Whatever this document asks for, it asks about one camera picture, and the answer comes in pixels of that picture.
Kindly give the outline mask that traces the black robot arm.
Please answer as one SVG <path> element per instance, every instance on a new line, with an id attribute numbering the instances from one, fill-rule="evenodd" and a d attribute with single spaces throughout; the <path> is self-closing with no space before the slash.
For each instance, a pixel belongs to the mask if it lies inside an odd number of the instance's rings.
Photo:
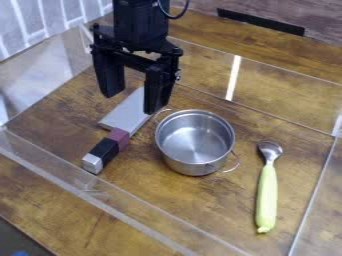
<path id="1" fill-rule="evenodd" d="M 169 101 L 180 78 L 183 50 L 168 40 L 169 0 L 112 0 L 113 25 L 91 26 L 89 45 L 101 94 L 111 98 L 125 89 L 124 68 L 145 75 L 143 112 L 157 112 Z"/>

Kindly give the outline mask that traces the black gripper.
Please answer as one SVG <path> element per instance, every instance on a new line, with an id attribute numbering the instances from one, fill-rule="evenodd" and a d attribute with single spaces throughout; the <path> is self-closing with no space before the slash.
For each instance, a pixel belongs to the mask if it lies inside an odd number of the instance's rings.
<path id="1" fill-rule="evenodd" d="M 91 31 L 95 73 L 100 92 L 107 98 L 125 89 L 121 65 L 139 69 L 151 64 L 151 61 L 135 55 L 135 52 L 157 53 L 160 57 L 156 63 L 164 65 L 168 72 L 179 71 L 183 50 L 167 40 L 167 22 L 137 22 L 113 26 L 95 23 Z M 168 104 L 175 83 L 171 74 L 160 65 L 151 65 L 145 71 L 143 111 L 148 115 Z"/>

